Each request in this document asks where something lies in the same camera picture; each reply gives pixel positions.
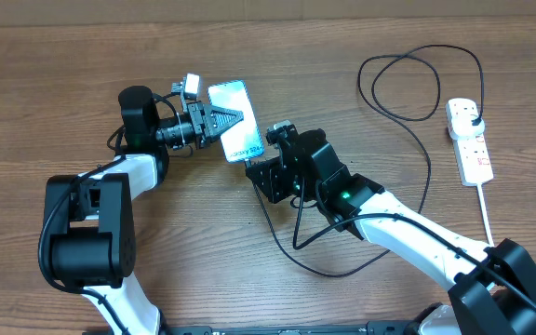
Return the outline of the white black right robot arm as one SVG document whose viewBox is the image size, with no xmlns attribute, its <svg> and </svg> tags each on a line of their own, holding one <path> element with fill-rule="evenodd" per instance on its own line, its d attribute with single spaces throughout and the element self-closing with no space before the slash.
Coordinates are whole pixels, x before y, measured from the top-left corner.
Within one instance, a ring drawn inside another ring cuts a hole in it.
<svg viewBox="0 0 536 335">
<path fill-rule="evenodd" d="M 295 248 L 336 230 L 389 249 L 432 278 L 450 303 L 413 324 L 416 334 L 536 334 L 536 263 L 518 243 L 494 247 L 464 237 L 403 205 L 379 183 L 351 174 L 321 129 L 272 129 L 279 155 L 246 163 L 257 194 L 272 203 L 313 201 L 328 227 Z"/>
</svg>

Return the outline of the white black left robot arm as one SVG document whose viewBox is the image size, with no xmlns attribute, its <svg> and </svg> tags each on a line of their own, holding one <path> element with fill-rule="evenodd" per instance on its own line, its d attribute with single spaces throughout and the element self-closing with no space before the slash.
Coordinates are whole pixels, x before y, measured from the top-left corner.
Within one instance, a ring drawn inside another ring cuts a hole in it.
<svg viewBox="0 0 536 335">
<path fill-rule="evenodd" d="M 176 83 L 171 93 L 183 111 L 161 118 L 168 103 L 146 86 L 118 95 L 123 125 L 108 140 L 112 162 L 47 181 L 44 220 L 37 247 L 42 276 L 56 290 L 91 301 L 112 334 L 168 334 L 162 311 L 135 276 L 136 237 L 132 202 L 160 185 L 168 150 L 202 149 L 244 119 L 242 112 L 205 104 Z"/>
</svg>

